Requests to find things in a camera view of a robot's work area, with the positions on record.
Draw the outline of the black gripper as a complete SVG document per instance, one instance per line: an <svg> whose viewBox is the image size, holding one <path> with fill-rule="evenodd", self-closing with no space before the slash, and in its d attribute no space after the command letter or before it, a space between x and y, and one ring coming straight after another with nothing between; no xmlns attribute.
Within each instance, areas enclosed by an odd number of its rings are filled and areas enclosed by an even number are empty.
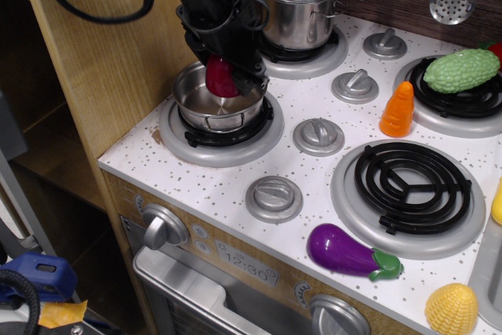
<svg viewBox="0 0 502 335"><path fill-rule="evenodd" d="M265 90L269 77L256 47L255 35L267 25L264 0L181 0L181 16L195 36L187 45L203 66L212 54L223 57L235 68L232 78L238 93L248 96L253 89Z"/></svg>

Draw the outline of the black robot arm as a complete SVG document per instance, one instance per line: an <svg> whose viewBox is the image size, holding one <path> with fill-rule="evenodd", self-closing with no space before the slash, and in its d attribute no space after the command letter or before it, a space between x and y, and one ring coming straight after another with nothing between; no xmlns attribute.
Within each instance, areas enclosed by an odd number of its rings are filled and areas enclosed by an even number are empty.
<svg viewBox="0 0 502 335"><path fill-rule="evenodd" d="M269 78L255 41L269 20L264 0L181 0L176 14L187 45L203 65L212 55L226 60L243 96L267 88Z"/></svg>

